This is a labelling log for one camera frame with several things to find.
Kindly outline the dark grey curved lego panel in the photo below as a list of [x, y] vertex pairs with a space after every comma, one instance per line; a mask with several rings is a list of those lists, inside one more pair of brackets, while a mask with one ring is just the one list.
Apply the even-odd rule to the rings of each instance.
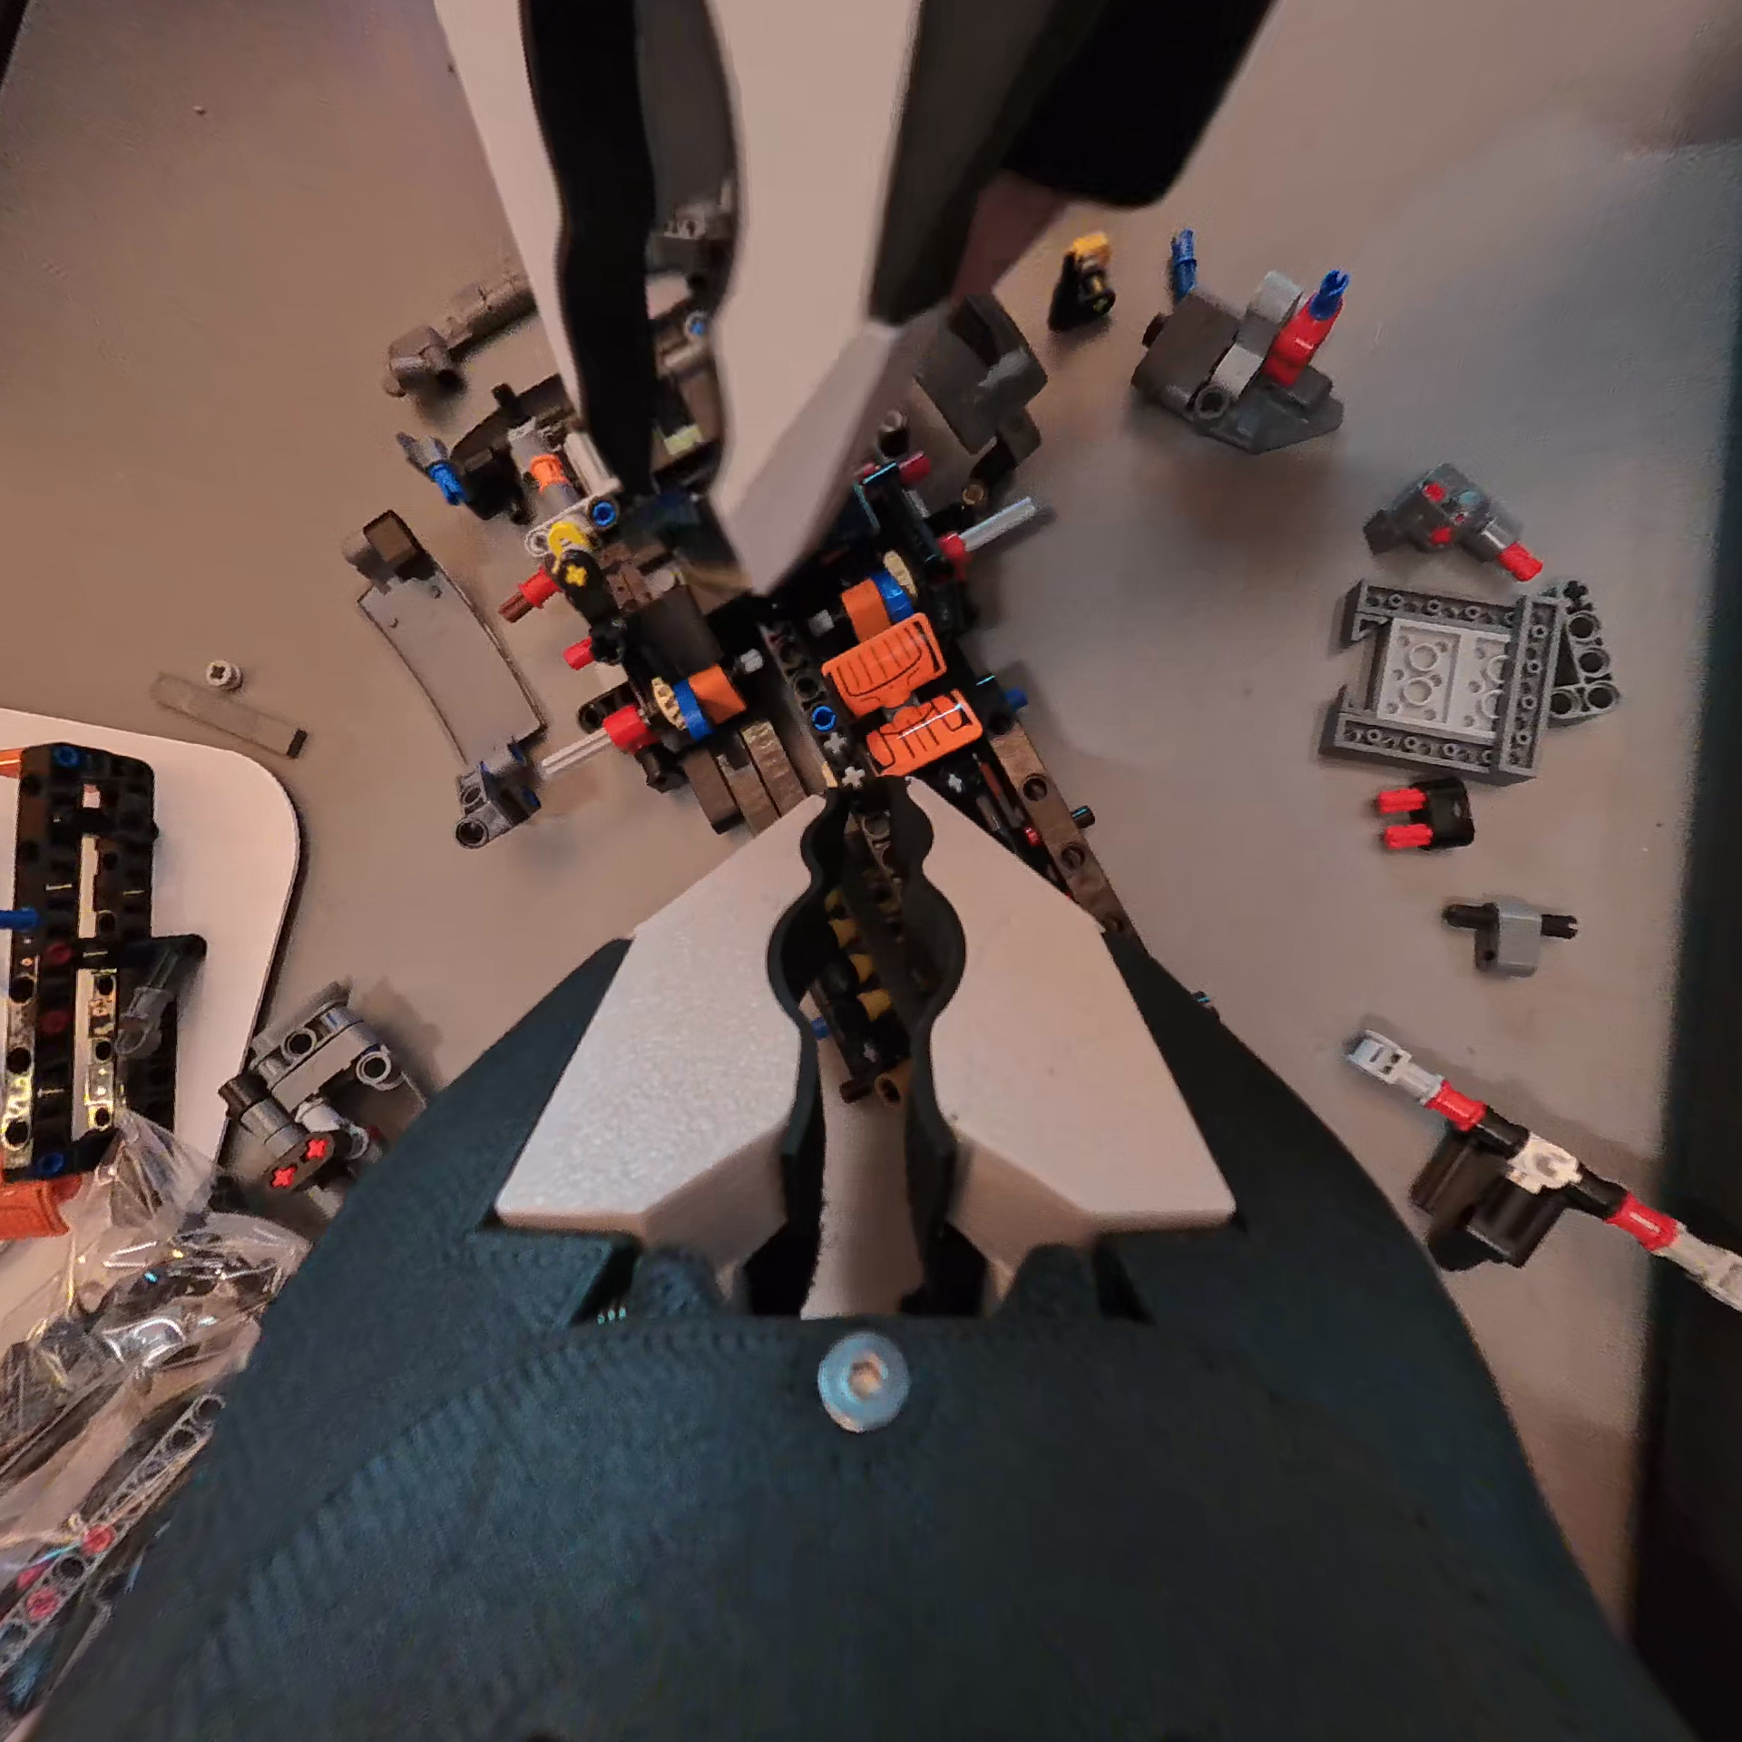
[[534, 748], [545, 715], [468, 593], [399, 513], [344, 546], [360, 609], [434, 708], [459, 762], [459, 847], [477, 852], [538, 813]]
[[914, 385], [960, 447], [980, 454], [1029, 417], [1049, 371], [1029, 336], [990, 292], [952, 304], [914, 371]]

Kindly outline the lego car chassis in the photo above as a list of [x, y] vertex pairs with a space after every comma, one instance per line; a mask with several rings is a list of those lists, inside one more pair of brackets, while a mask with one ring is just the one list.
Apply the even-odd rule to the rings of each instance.
[[834, 945], [812, 1008], [814, 1030], [841, 1052], [843, 1097], [898, 1105], [933, 969], [907, 945], [903, 870], [890, 824], [867, 809], [874, 777], [930, 785], [1105, 934], [1135, 934], [1086, 837], [1096, 809], [1057, 793], [1023, 730], [1029, 694], [980, 671], [964, 645], [978, 618], [970, 557], [1033, 528], [1044, 508], [1029, 495], [995, 504], [973, 477], [964, 503], [930, 513], [930, 459], [891, 415], [822, 550], [773, 593], [743, 593], [737, 566], [717, 558], [701, 503], [717, 427], [665, 385], [643, 499], [608, 471], [556, 375], [526, 394], [499, 385], [494, 415], [459, 444], [397, 434], [452, 508], [526, 534], [535, 571], [499, 618], [563, 603], [583, 627], [563, 646], [568, 667], [599, 675], [568, 742], [534, 722], [490, 730], [483, 748], [460, 752], [454, 833], [466, 847], [507, 837], [556, 777], [599, 757], [638, 762], [657, 793], [687, 791], [717, 833], [761, 837], [806, 797], [853, 797]]

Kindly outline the grey lego assembly red axles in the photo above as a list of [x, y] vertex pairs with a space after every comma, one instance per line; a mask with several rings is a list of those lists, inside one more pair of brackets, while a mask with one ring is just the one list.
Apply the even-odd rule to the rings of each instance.
[[271, 1203], [319, 1187], [350, 1187], [385, 1160], [377, 1102], [424, 1093], [397, 1052], [329, 985], [301, 1013], [251, 1036], [245, 1069], [220, 1083], [220, 1105], [245, 1138], [234, 1182]]

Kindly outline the grey square lego frame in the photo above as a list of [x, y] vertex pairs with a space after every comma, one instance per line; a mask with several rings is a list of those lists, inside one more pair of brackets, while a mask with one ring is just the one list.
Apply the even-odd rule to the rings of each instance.
[[1548, 730], [1604, 719], [1623, 698], [1581, 579], [1519, 599], [1362, 579], [1343, 599], [1338, 637], [1365, 663], [1325, 713], [1330, 760], [1512, 785], [1539, 773]]

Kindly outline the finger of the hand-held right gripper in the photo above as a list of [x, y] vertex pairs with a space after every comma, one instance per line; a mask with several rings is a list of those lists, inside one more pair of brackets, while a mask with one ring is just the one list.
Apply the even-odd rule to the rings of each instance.
[[492, 188], [510, 218], [513, 245], [526, 269], [560, 381], [568, 382], [577, 409], [586, 415], [599, 454], [612, 454], [620, 486], [626, 492], [649, 492], [649, 437], [626, 434], [620, 417], [605, 409], [583, 382], [569, 322], [569, 255], [577, 224], [568, 210], [556, 157], [538, 115], [528, 62], [528, 7], [437, 5], [434, 15], [486, 148]]
[[734, 251], [712, 316], [724, 459], [712, 519], [741, 590], [824, 534], [925, 316], [874, 316], [924, 5], [694, 5], [734, 148]]

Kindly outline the black lego axle assembly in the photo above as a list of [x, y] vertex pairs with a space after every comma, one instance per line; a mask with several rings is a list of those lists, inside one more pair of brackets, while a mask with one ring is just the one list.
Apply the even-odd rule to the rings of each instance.
[[1677, 1218], [1595, 1174], [1566, 1144], [1464, 1094], [1386, 1034], [1357, 1034], [1346, 1060], [1448, 1130], [1409, 1187], [1409, 1208], [1427, 1218], [1427, 1252], [1440, 1272], [1525, 1268], [1564, 1218], [1583, 1213], [1738, 1312], [1736, 1252], [1694, 1236]]

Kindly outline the black lego frame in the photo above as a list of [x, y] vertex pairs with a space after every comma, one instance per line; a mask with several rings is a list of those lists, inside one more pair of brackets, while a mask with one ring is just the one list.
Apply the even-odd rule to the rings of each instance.
[[3, 1182], [95, 1169], [126, 1112], [177, 1117], [196, 932], [156, 923], [156, 773], [126, 752], [43, 742], [19, 784], [3, 905]]

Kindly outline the grey lego connector black pins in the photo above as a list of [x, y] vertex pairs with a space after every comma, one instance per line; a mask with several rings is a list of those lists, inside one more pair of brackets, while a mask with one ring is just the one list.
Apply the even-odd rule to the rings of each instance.
[[1546, 942], [1581, 934], [1573, 913], [1546, 913], [1522, 898], [1451, 902], [1440, 920], [1471, 934], [1476, 969], [1493, 976], [1531, 976]]

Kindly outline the black lego connector two red pins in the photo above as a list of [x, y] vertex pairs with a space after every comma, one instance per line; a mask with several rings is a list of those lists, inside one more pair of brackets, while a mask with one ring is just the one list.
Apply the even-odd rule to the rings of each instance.
[[1382, 821], [1382, 847], [1408, 852], [1462, 852], [1476, 839], [1471, 793], [1458, 777], [1427, 777], [1409, 785], [1375, 793]]

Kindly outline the person's right hand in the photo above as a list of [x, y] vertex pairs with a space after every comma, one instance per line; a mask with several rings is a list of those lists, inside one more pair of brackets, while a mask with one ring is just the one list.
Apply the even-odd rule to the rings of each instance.
[[995, 177], [978, 196], [955, 294], [995, 292], [1067, 205], [1070, 196], [1055, 188], [1031, 182], [1018, 174]]

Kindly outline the dark grey flat lego tile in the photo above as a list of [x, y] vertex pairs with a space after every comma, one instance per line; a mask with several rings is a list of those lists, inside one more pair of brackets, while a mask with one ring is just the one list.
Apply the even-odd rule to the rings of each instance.
[[301, 724], [293, 724], [271, 713], [251, 708], [230, 693], [216, 693], [208, 684], [193, 684], [179, 675], [156, 675], [151, 681], [151, 698], [163, 713], [172, 713], [186, 722], [196, 722], [205, 730], [215, 730], [234, 742], [245, 742], [248, 748], [298, 760], [307, 748], [310, 731]]

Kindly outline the clear bag of lego parts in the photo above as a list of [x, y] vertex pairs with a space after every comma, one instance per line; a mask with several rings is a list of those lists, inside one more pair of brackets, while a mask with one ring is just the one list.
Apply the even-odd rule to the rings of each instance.
[[138, 1579], [313, 1252], [220, 1208], [215, 1160], [132, 1112], [60, 1218], [60, 1276], [3, 1342], [3, 1740]]

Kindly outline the white lamp base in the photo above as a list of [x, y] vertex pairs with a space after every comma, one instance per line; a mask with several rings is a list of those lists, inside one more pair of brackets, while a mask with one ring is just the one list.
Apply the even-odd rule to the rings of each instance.
[[262, 1025], [298, 882], [294, 808], [278, 777], [242, 752], [3, 708], [3, 748], [57, 739], [136, 757], [156, 773], [153, 916], [208, 939], [177, 1043], [172, 1131], [215, 1160], [229, 1130], [220, 1083]]

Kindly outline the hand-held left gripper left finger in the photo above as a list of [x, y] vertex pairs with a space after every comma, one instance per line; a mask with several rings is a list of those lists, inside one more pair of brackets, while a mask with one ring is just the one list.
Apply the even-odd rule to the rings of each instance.
[[684, 1252], [756, 1316], [799, 1316], [824, 1222], [824, 1082], [799, 1000], [829, 817], [803, 800], [638, 925], [494, 1198], [516, 1229]]

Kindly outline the grey lego block red pins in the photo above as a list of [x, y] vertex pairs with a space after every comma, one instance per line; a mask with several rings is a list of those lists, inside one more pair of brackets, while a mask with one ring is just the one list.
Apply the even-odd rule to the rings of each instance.
[[1514, 514], [1451, 464], [1396, 492], [1365, 519], [1362, 539], [1373, 557], [1409, 546], [1425, 557], [1464, 551], [1522, 588], [1541, 575], [1541, 558], [1522, 542]]

